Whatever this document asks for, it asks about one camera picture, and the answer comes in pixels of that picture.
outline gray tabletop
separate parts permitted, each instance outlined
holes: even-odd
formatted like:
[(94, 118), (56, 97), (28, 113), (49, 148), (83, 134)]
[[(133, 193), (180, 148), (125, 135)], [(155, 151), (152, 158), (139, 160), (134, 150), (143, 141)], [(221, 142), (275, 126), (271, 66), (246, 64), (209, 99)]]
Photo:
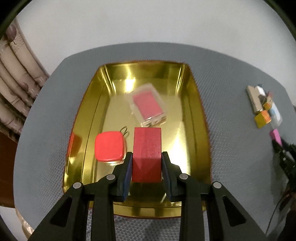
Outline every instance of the gray tabletop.
[[(222, 182), (265, 231), (287, 181), (273, 160), (271, 126), (256, 128), (245, 88), (262, 84), (274, 93), (283, 117), (279, 132), (288, 142), (296, 142), (296, 114), (286, 90), (238, 59), (171, 43), (100, 47), (74, 54), (58, 66), (38, 95), (17, 148), (14, 198), (25, 220), (36, 228), (63, 194), (68, 138), (98, 67), (133, 60), (177, 61), (190, 66), (208, 122), (213, 180)], [(276, 212), (271, 227), (279, 221)], [(118, 240), (178, 240), (179, 219), (116, 218), (115, 225)]]

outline gold tray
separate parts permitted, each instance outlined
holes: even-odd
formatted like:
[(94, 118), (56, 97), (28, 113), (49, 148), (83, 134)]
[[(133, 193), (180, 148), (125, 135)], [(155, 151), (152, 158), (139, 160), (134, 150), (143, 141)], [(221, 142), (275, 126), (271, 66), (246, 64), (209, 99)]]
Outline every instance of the gold tray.
[[(186, 64), (138, 61), (99, 67), (81, 102), (73, 126), (65, 165), (63, 190), (73, 183), (98, 181), (118, 163), (98, 162), (94, 141), (104, 131), (127, 126), (127, 151), (133, 151), (134, 128), (140, 126), (124, 94), (151, 83), (163, 99), (167, 121), (162, 128), (162, 151), (183, 173), (210, 183), (210, 145), (200, 96)], [(114, 203), (114, 214), (138, 218), (181, 215), (181, 203), (171, 203), (163, 183), (131, 183), (124, 203)]]

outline white surface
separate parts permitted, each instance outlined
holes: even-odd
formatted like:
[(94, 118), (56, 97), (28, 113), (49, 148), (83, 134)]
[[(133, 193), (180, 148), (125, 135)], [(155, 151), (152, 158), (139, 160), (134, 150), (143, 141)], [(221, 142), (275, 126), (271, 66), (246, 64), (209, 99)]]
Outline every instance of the white surface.
[(6, 223), (6, 226), (18, 241), (27, 241), (27, 238), (22, 231), (21, 222), (18, 219), (14, 208), (0, 206), (0, 215)]
[(33, 0), (18, 21), (51, 74), (74, 53), (128, 42), (174, 42), (215, 50), (277, 79), (296, 104), (296, 42), (263, 0)]

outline silver screw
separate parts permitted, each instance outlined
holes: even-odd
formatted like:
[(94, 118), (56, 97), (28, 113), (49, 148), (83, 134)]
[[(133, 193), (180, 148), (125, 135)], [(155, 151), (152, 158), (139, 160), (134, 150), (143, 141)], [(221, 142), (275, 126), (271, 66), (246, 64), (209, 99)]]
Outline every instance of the silver screw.
[(78, 188), (81, 187), (81, 183), (79, 183), (79, 182), (74, 183), (74, 184), (73, 184), (73, 187), (74, 187), (75, 189), (78, 189)]
[(109, 175), (107, 176), (107, 179), (108, 179), (108, 180), (114, 180), (114, 179), (115, 179), (115, 175), (113, 175), (113, 174), (109, 174)]
[(181, 179), (186, 180), (188, 178), (188, 175), (185, 173), (180, 174), (179, 176)]
[(219, 183), (219, 182), (214, 182), (213, 186), (215, 188), (221, 188), (222, 187), (221, 183)]

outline wire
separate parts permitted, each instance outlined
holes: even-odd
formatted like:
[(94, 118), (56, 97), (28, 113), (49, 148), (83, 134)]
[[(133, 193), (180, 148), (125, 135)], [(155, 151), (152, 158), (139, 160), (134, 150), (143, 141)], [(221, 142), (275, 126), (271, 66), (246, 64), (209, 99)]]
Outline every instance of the wire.
[(269, 229), (269, 227), (270, 227), (270, 224), (271, 224), (272, 218), (273, 218), (273, 216), (274, 216), (274, 213), (276, 212), (276, 209), (277, 209), (278, 205), (281, 203), (281, 201), (283, 200), (283, 198), (285, 198), (285, 197), (287, 196), (288, 193), (289, 193), (288, 191), (285, 192), (285, 193), (283, 194), (283, 196), (281, 197), (281, 199), (280, 199), (280, 200), (278, 201), (278, 203), (276, 204), (276, 207), (274, 208), (274, 211), (273, 211), (273, 213), (272, 213), (272, 215), (271, 215), (271, 218), (270, 218), (270, 220), (269, 220), (269, 223), (268, 223), (268, 226), (267, 226), (267, 229), (266, 229), (266, 232), (265, 232), (265, 236), (267, 235), (267, 232), (268, 232), (268, 229)]

